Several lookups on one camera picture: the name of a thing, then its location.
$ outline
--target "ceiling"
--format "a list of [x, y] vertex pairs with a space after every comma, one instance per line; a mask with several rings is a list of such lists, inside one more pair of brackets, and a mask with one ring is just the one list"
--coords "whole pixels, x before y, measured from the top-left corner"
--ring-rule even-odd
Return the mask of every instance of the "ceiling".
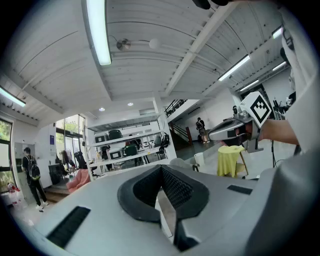
[[[171, 87], [189, 49], [208, 23], [219, 17], [221, 6], [203, 10], [192, 0], [108, 0], [112, 64], [99, 66], [81, 1], [39, 1], [13, 34], [0, 67], [0, 85], [26, 105], [20, 107], [2, 96], [0, 102], [45, 125], [74, 114], [97, 113], [99, 107], [122, 111], [129, 101], [136, 101], [132, 109], [148, 109], [152, 102], [141, 99], [153, 91], [159, 91], [166, 104], [177, 98], [213, 97], [214, 90], [204, 93], [210, 85], [263, 46], [281, 25], [277, 6], [271, 2], [233, 5]], [[127, 51], [116, 47], [116, 39], [123, 38], [131, 41]], [[149, 47], [153, 38], [161, 41], [159, 49]], [[223, 86], [236, 90], [258, 71], [271, 70], [280, 60], [280, 48], [281, 40], [274, 40], [258, 58], [225, 79]]]

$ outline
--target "pink chair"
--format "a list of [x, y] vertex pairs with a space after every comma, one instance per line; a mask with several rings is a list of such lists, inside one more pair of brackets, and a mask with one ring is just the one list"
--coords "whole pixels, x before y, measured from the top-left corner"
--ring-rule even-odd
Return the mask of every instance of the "pink chair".
[[66, 184], [66, 187], [68, 188], [69, 192], [72, 193], [89, 182], [90, 176], [88, 169], [79, 169], [73, 180]]

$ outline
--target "black slot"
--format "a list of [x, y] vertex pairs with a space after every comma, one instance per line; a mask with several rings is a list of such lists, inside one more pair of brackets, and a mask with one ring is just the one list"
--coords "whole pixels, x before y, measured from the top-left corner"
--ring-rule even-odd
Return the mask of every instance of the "black slot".
[[47, 239], [57, 246], [64, 248], [90, 211], [88, 208], [77, 206], [47, 236]]
[[246, 194], [246, 195], [250, 195], [252, 192], [251, 188], [236, 186], [236, 185], [230, 185], [227, 187], [227, 189], [238, 192], [238, 193]]

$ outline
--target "white wooden ceiling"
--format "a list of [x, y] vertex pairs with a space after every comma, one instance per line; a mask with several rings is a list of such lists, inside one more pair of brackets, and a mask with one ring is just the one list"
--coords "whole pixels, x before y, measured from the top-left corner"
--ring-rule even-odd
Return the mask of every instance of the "white wooden ceiling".
[[[111, 106], [115, 98], [122, 96], [129, 99], [132, 94], [159, 91], [165, 97], [188, 49], [219, 10], [216, 5], [210, 10], [200, 9], [192, 0], [108, 0], [112, 64], [97, 71], [85, 26], [79, 22], [82, 13], [78, 2], [40, 1], [16, 29], [4, 53], [4, 60], [27, 86], [60, 107], [62, 114], [22, 91], [1, 73], [0, 85], [26, 102], [22, 108], [0, 96], [3, 105], [48, 123], [97, 110], [103, 104]], [[280, 25], [275, 4], [239, 3], [203, 46], [172, 94], [203, 93], [220, 74], [267, 41]], [[131, 48], [118, 50], [114, 38], [129, 39]], [[153, 38], [162, 42], [159, 49], [149, 47]], [[280, 48], [281, 42], [276, 40], [260, 58], [227, 79], [225, 86], [234, 88], [249, 79], [279, 58]]]

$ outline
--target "black pants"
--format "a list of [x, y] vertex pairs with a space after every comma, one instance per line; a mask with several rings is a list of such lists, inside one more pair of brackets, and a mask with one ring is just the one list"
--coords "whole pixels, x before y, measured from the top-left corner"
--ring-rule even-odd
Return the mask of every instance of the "black pants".
[[40, 199], [39, 199], [39, 196], [38, 196], [38, 193], [37, 193], [37, 189], [38, 189], [38, 191], [39, 191], [39, 193], [40, 193], [40, 196], [41, 196], [42, 200], [43, 200], [44, 202], [47, 201], [45, 192], [43, 191], [43, 189], [42, 189], [42, 187], [41, 187], [41, 185], [40, 185], [39, 180], [32, 180], [31, 183], [30, 183], [30, 185], [29, 185], [29, 188], [30, 188], [31, 193], [32, 193], [32, 195], [33, 195], [33, 197], [34, 197], [34, 199], [35, 199], [35, 201], [36, 201], [36, 204], [37, 204], [38, 206], [41, 205], [41, 202], [40, 202]]

